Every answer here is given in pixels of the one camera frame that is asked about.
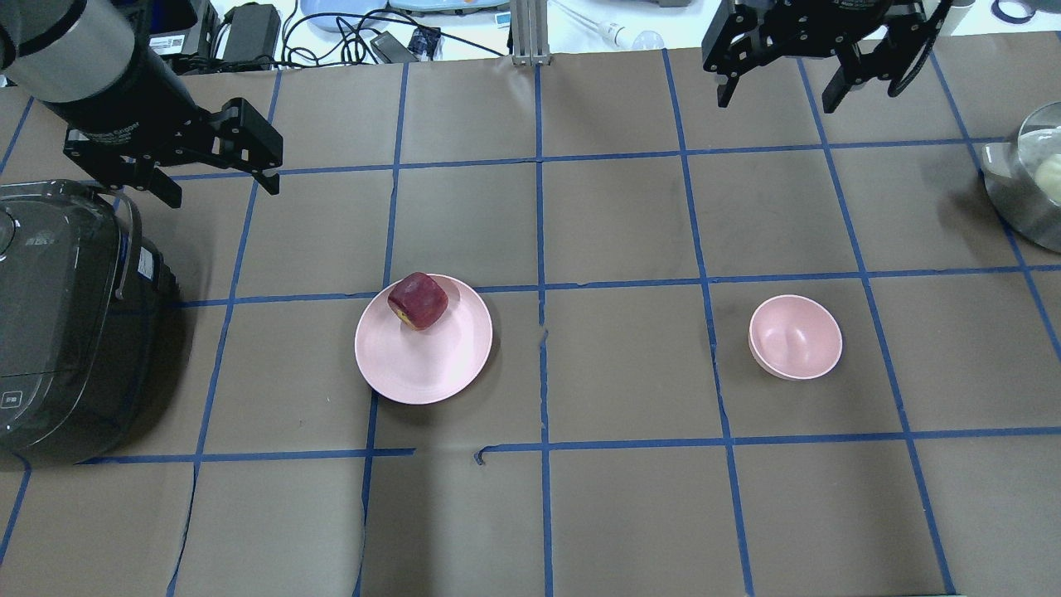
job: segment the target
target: sticker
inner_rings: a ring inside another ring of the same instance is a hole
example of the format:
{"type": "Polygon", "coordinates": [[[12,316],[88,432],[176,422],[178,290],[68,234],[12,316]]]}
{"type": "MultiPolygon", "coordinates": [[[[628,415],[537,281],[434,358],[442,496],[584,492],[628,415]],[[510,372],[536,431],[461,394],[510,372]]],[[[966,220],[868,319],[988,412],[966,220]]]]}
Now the sticker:
{"type": "Polygon", "coordinates": [[[150,45],[156,54],[162,56],[166,54],[179,54],[180,49],[185,47],[185,36],[162,35],[161,37],[152,37],[150,45]]]}
{"type": "Polygon", "coordinates": [[[136,270],[147,279],[155,279],[155,254],[142,246],[140,247],[140,263],[136,270]]]}

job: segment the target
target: plate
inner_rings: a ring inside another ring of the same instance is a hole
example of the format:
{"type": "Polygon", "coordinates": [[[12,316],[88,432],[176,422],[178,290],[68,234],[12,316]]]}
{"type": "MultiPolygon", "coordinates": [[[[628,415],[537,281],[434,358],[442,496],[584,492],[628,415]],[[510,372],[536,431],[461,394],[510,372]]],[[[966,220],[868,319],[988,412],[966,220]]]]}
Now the plate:
{"type": "Polygon", "coordinates": [[[449,297],[446,313],[422,332],[401,322],[387,296],[372,298],[358,322],[353,354],[365,381],[381,396],[407,405],[443,401],[483,371],[493,343],[493,324],[483,298],[467,283],[428,274],[449,297]]]}

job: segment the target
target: black appliance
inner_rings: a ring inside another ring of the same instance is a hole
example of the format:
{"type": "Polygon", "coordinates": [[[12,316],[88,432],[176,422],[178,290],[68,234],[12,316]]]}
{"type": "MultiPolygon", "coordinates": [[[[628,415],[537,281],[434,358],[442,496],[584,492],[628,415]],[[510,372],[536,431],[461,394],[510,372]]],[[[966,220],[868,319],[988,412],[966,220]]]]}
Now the black appliance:
{"type": "Polygon", "coordinates": [[[133,200],[103,193],[72,180],[0,186],[2,470],[98,456],[140,410],[176,279],[133,200]]]}

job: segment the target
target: pink bowl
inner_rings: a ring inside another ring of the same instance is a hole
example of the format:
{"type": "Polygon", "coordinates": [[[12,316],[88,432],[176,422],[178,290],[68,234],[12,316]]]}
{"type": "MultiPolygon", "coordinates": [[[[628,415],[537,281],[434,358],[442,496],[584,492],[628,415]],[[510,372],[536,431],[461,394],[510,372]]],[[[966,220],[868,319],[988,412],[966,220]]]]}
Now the pink bowl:
{"type": "Polygon", "coordinates": [[[814,380],[839,363],[843,337],[824,308],[806,296],[782,294],[752,314],[748,347],[769,373],[782,380],[814,380]]]}

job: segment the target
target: black power supply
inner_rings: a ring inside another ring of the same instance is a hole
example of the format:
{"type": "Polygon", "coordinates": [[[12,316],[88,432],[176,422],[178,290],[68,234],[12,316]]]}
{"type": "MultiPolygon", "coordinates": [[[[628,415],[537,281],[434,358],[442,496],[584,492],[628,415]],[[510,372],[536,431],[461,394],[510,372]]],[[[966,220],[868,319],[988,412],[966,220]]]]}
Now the black power supply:
{"type": "Polygon", "coordinates": [[[280,36],[280,13],[276,6],[248,2],[236,6],[225,16],[231,17],[231,25],[223,59],[226,63],[247,63],[233,66],[231,70],[268,70],[276,40],[280,36]]]}

